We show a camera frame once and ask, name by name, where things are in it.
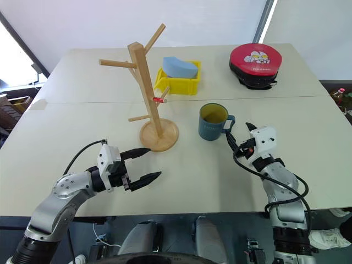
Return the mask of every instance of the cartoon character print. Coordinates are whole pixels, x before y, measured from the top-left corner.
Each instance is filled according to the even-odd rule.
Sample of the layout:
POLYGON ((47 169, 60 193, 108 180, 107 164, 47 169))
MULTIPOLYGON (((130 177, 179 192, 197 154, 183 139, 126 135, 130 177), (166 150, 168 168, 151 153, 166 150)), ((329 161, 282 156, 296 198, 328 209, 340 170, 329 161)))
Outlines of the cartoon character print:
POLYGON ((251 56, 246 56, 244 58, 245 62, 256 62, 256 63, 269 63, 269 57, 265 52, 262 51, 252 51, 251 56))

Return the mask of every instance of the black cable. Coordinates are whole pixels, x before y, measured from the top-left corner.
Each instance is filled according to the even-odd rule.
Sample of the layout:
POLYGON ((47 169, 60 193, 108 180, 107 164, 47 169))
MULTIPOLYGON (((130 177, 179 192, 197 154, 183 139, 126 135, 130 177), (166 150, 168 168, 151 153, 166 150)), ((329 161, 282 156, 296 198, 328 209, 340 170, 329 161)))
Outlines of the black cable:
POLYGON ((67 239, 68 239, 68 246, 70 248, 70 253, 71 253, 71 258, 72 258, 72 264, 76 264, 76 257, 75 257, 75 252, 73 251, 73 246, 72 246, 72 240, 71 240, 71 234, 70 234, 70 229, 67 229, 67 239))
MULTIPOLYGON (((98 143, 105 143, 106 140, 105 139, 102 139, 102 140, 98 140, 98 141, 94 141, 90 144, 88 144, 87 146, 85 146, 84 148, 82 148, 74 157, 73 159, 71 160, 71 162, 68 164, 65 172, 63 175, 66 175, 68 173, 68 170, 71 168, 72 164, 75 162, 75 160, 78 158, 79 155, 82 154, 83 151, 85 151, 86 149, 88 149, 90 146, 93 146, 95 144, 98 144, 98 143)), ((71 240, 71 234, 70 234, 70 229, 68 228, 67 229, 67 239, 68 239, 68 245, 69 245, 69 249, 70 249, 70 253, 71 253, 71 257, 72 257, 72 264, 76 264, 76 260, 75 260, 75 253, 73 251, 73 246, 72 246, 72 240, 71 240)))
POLYGON ((277 202, 270 202, 268 203, 266 206, 265 206, 265 212, 266 213, 269 213, 269 208, 272 207, 272 206, 275 206, 275 205, 282 205, 282 204, 288 204, 288 203, 291 203, 291 202, 295 202, 295 201, 299 201, 301 200, 303 202, 303 204, 305 205, 306 209, 307 209, 307 218, 308 218, 308 223, 307 223, 307 229, 308 229, 308 233, 310 233, 311 231, 311 228, 312 228, 312 214, 311 214, 311 209, 307 203, 307 201, 304 199, 304 197, 308 194, 309 192, 309 187, 307 185, 307 183, 301 179, 300 177, 298 177, 297 175, 296 178, 303 183, 304 187, 305 187, 305 191, 302 193, 302 194, 299 194, 296 190, 292 189, 290 186, 282 183, 281 181, 278 181, 278 180, 275 180, 275 179, 272 179, 266 175, 262 175, 246 166, 244 166, 242 163, 240 163, 237 159, 237 153, 240 151, 240 148, 238 147, 238 145, 236 144, 236 139, 233 137, 233 135, 228 131, 226 132, 226 138, 227 138, 227 142, 229 144, 229 146, 231 147, 231 149, 234 151, 234 160, 235 160, 235 163, 240 166, 241 168, 245 169, 246 171, 260 177, 261 179, 266 179, 266 180, 269 180, 273 183, 276 183, 284 188, 286 188, 287 190, 293 192, 295 195, 297 195, 297 197, 293 198, 293 199, 289 199, 289 200, 285 200, 285 201, 277 201, 277 202))

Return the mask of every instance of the mug handle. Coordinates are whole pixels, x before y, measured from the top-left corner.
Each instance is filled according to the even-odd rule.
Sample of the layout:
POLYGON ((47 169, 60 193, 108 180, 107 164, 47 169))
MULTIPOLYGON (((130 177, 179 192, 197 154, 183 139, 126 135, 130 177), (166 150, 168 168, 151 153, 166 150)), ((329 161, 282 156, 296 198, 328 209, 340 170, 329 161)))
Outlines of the mug handle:
POLYGON ((221 131, 221 133, 226 133, 226 131, 229 131, 229 132, 231 132, 231 130, 232 130, 232 127, 233 127, 233 125, 235 124, 235 122, 236 122, 236 118, 235 118, 235 116, 233 116, 233 115, 231 115, 231 114, 229 114, 229 116, 227 117, 227 120, 231 120, 231 124, 230 124, 230 127, 229 128, 223 128, 222 129, 222 131, 221 131))

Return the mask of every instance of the wooden mug tree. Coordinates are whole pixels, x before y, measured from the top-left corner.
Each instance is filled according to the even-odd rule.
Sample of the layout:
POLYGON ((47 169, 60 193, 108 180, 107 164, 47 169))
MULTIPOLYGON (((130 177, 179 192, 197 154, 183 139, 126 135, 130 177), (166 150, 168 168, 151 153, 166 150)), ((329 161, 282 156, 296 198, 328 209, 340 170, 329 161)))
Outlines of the wooden mug tree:
MULTIPOLYGON (((139 84, 145 105, 147 107, 148 115, 129 118, 128 120, 133 122, 150 118, 150 121, 144 124, 144 126, 141 128, 140 140, 145 147, 150 148, 152 151, 168 150, 176 143, 179 135, 179 131, 175 123, 168 119, 159 117, 157 107, 160 103, 155 101, 156 97, 154 96, 153 85, 150 79, 148 63, 146 59, 146 54, 151 49, 164 29, 165 25, 161 24, 161 26, 151 37, 145 47, 143 47, 143 45, 138 42, 134 42, 128 45, 132 63, 127 61, 117 62, 114 60, 99 60, 100 65, 128 68, 134 79, 139 84)), ((167 87, 161 97, 158 98, 159 101, 163 101, 168 91, 169 87, 167 87)))

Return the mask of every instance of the red case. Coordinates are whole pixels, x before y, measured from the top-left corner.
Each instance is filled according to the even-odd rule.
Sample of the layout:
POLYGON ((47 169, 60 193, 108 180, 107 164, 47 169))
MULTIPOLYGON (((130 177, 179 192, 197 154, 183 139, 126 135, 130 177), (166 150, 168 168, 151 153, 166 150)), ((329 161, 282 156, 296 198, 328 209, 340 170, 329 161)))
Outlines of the red case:
POLYGON ((249 43, 235 48, 230 55, 230 69, 249 89, 267 90, 281 65, 280 53, 265 44, 249 43))

